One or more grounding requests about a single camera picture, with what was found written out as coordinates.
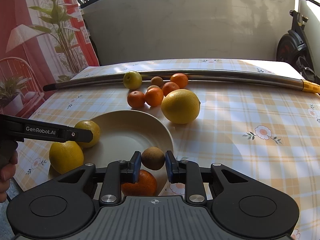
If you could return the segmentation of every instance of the potted plant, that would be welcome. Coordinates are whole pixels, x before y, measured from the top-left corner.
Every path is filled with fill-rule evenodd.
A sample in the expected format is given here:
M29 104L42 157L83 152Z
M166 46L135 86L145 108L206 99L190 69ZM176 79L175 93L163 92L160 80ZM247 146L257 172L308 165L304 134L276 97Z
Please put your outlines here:
M4 114L16 115L22 108L21 90L26 88L26 82L31 78L10 77L0 81L0 109Z

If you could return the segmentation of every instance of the crosshair symbol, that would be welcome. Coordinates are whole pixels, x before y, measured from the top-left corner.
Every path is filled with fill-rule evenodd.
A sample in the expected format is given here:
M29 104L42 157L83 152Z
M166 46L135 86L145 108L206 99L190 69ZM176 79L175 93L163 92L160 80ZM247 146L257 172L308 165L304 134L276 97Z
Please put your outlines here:
M151 202L152 204L158 204L159 202L161 202L161 201L159 201L159 200L157 200L157 199L153 199L153 200L151 200L151 201L149 201L149 202Z

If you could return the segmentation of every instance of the silver bolt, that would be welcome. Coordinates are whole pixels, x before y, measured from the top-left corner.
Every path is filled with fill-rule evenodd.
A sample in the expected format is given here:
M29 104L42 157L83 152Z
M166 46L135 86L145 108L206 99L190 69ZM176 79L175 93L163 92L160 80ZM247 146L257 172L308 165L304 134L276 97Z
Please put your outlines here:
M204 196L198 195L198 194L191 195L191 196L189 197L189 200L192 201L192 202L197 202L197 203L199 203L199 202L204 201Z
M110 203L110 202L116 201L117 197L115 195L104 195L104 196L101 197L101 200L103 202Z

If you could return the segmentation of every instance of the green apple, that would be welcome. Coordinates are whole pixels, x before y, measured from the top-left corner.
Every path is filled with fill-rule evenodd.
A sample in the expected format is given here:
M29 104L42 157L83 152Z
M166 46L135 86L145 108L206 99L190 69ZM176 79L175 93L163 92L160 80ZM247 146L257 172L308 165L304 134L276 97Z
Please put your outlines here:
M136 71L129 71L123 77L123 84L127 89L138 89L142 84L142 77Z

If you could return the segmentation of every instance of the lampshade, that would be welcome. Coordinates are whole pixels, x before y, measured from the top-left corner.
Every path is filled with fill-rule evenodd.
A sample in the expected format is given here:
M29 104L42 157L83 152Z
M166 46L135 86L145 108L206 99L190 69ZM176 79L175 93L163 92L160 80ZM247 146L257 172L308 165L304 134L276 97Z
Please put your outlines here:
M10 37L7 44L7 49L5 52L8 52L25 41L43 34L43 32L31 29L28 26L23 24L11 30Z

